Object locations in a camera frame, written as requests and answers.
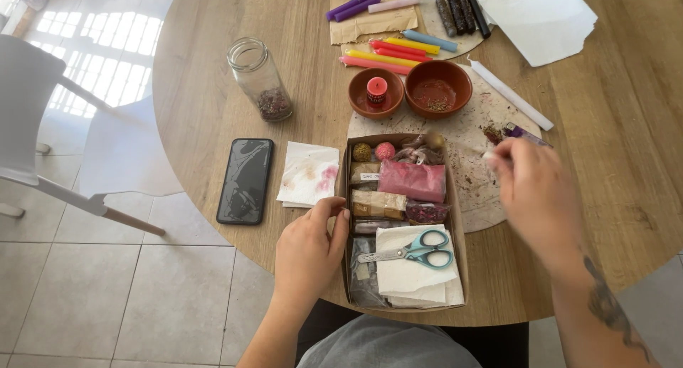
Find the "pink bath bomb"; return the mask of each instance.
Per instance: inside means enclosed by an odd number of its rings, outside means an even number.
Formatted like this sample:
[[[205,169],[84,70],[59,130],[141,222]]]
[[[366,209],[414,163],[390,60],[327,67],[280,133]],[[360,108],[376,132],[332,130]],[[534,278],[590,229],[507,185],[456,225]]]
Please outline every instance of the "pink bath bomb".
[[[378,160],[391,159],[396,154],[396,149],[390,142],[383,142],[375,148],[375,157]]]

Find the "forearm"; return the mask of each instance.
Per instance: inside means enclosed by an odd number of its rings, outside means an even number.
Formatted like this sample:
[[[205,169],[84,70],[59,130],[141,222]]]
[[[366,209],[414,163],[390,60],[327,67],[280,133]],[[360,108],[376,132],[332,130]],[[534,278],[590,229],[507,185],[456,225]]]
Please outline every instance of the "forearm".
[[[549,267],[568,367],[658,367],[591,259],[580,250]]]
[[[256,334],[237,368],[291,368],[295,365],[298,331],[311,308],[273,296]]]

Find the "chair backrest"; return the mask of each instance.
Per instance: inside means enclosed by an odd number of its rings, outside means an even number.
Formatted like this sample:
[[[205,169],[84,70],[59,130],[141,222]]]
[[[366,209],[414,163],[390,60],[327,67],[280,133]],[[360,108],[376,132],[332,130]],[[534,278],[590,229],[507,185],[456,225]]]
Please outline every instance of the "chair backrest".
[[[183,191],[161,144],[151,96],[95,113],[79,179],[79,193],[87,198],[124,191],[150,196]]]
[[[0,178],[38,185],[38,128],[65,69],[59,58],[0,35]]]

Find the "smartphone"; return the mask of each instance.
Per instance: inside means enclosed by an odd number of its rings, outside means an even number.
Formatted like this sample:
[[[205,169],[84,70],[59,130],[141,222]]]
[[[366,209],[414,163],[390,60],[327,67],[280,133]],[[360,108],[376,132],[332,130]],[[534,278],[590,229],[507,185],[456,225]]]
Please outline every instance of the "smartphone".
[[[238,138],[232,142],[216,221],[238,225],[261,223],[272,146],[272,140],[267,138]]]

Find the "open cardboard box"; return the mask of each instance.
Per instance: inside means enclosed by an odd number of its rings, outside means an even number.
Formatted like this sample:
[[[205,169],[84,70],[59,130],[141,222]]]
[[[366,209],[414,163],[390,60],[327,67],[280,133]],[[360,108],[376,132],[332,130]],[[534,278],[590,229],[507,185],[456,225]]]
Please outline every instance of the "open cardboard box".
[[[349,185],[348,180],[349,180],[349,171],[351,167],[351,161],[352,161],[352,156],[351,153],[353,152],[353,146],[355,144],[358,144],[359,142],[364,142],[366,144],[369,144],[371,147],[375,147],[381,142],[390,142],[393,144],[396,148],[401,147],[401,142],[403,142],[406,138],[410,140],[414,140],[419,136],[416,133],[392,133],[392,134],[383,134],[383,135],[375,135],[375,136],[365,136],[365,137],[354,137],[346,140],[346,150],[344,152],[344,163],[341,166],[341,174],[343,175],[341,178],[341,187],[340,187],[340,194],[342,197],[346,198],[346,208],[352,209],[352,204],[351,204],[351,199],[348,196],[351,196],[351,185]],[[460,217],[460,205],[457,201],[457,191],[456,191],[456,184],[453,180],[453,175],[451,173],[451,168],[448,164],[448,153],[446,153],[446,148],[442,149],[443,154],[444,154],[444,159],[446,161],[446,200],[445,203],[448,203],[450,205],[453,205],[451,208],[451,211],[449,212],[448,216],[446,217],[446,220],[444,221],[444,226],[446,227],[447,230],[451,232],[451,237],[453,238],[453,245],[456,250],[456,263],[457,263],[457,270],[458,274],[460,275],[460,280],[462,281],[462,292],[465,297],[465,303],[462,305],[454,305],[454,306],[441,306],[439,308],[430,308],[430,309],[420,309],[420,308],[376,308],[376,307],[371,307],[371,308],[366,308],[366,309],[373,309],[376,311],[385,311],[385,312],[422,312],[422,311],[440,311],[443,309],[450,309],[450,308],[457,308],[459,306],[464,306],[467,305],[468,297],[469,297],[469,279],[467,275],[467,252],[465,250],[465,232],[463,231],[462,228],[462,218]],[[349,235],[349,239],[346,242],[346,250],[344,251],[344,258],[342,259],[341,263],[344,268],[344,291],[346,292],[346,300],[353,305],[353,306],[358,306],[356,303],[353,301],[351,298],[351,294],[349,294],[349,284],[351,281],[351,269],[349,268],[349,260],[351,258],[351,254],[353,252],[353,228],[351,228],[353,224],[353,221],[349,221],[349,233],[352,233]]]

